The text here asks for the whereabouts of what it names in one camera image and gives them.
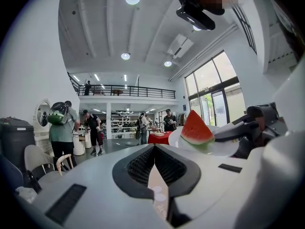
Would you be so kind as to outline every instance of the white plate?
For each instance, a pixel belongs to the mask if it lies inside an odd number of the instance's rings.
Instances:
[[[208,128],[212,131],[212,133],[217,130],[219,127],[217,126],[211,126],[208,125]],[[192,152],[199,152],[199,153],[205,153],[208,155],[215,155],[215,156],[232,156],[236,153],[239,147],[238,139],[228,141],[228,142],[213,142],[208,144],[207,148],[201,149],[200,151],[198,149],[195,149],[193,146],[191,146],[188,142],[184,141],[180,135],[182,132],[183,126],[178,126],[177,130],[173,131],[169,138],[168,142],[170,146],[174,146],[177,148],[185,149]]]

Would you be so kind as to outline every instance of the watermelon rind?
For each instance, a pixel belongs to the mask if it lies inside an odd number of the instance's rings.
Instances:
[[[205,148],[207,146],[207,144],[212,143],[212,142],[215,141],[214,136],[210,140],[207,140],[207,141],[204,141],[204,142],[201,142],[201,143],[198,143],[198,144],[195,143],[196,142],[195,140],[192,141],[192,142],[190,142],[189,140],[186,140],[186,138],[183,137],[182,135],[181,135],[181,138],[195,148]]]

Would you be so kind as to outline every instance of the window frame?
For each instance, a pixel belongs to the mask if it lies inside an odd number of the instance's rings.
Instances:
[[[187,93],[189,94],[189,91],[188,91],[188,85],[187,85],[187,81],[186,81],[186,78],[189,77],[191,74],[193,74],[194,76],[194,79],[195,79],[195,83],[196,83],[196,87],[197,87],[197,93],[191,95],[191,96],[188,96],[188,99],[189,99],[189,107],[191,109],[191,100],[195,99],[195,98],[198,98],[199,99],[199,103],[200,103],[200,109],[201,109],[201,115],[203,117],[203,107],[202,107],[202,103],[200,101],[200,97],[201,96],[204,96],[204,95],[207,95],[207,94],[214,94],[214,93],[217,93],[217,92],[222,92],[223,93],[223,96],[224,96],[224,105],[225,105],[225,110],[226,110],[226,116],[227,116],[227,122],[230,123],[230,115],[229,115],[229,107],[228,107],[228,102],[227,102],[227,99],[226,99],[226,94],[225,94],[225,88],[226,87],[229,87],[231,85],[234,85],[234,84],[237,84],[239,82],[239,79],[237,76],[229,79],[229,80],[226,80],[226,81],[222,81],[221,77],[220,77],[220,74],[219,74],[219,71],[218,71],[218,68],[214,62],[214,58],[216,58],[217,56],[219,56],[220,54],[222,53],[225,53],[226,52],[224,50],[220,51],[218,54],[216,54],[215,56],[213,56],[212,58],[210,58],[209,60],[207,60],[205,63],[203,63],[201,66],[199,66],[198,68],[196,68],[195,70],[193,70],[190,74],[188,74],[184,80],[185,80],[185,84],[186,84],[186,88],[187,88]],[[218,77],[220,79],[220,83],[219,84],[216,84],[214,86],[211,86],[210,88],[208,89],[205,89],[205,90],[202,90],[202,91],[198,91],[198,84],[197,84],[197,79],[196,79],[196,75],[195,75],[195,72],[200,69],[201,67],[203,67],[204,65],[206,65],[208,62],[212,61],[213,62],[213,65],[217,71],[217,74],[218,74]]]

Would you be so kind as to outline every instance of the trash bin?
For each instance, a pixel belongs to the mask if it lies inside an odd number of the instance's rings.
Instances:
[[[3,155],[22,173],[26,172],[24,149],[28,145],[35,145],[34,127],[23,120],[1,118],[0,140]]]

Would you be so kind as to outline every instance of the air conditioner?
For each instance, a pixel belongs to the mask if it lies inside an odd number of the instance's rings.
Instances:
[[[173,56],[173,59],[181,58],[194,43],[185,36],[178,34],[172,42],[168,54]]]

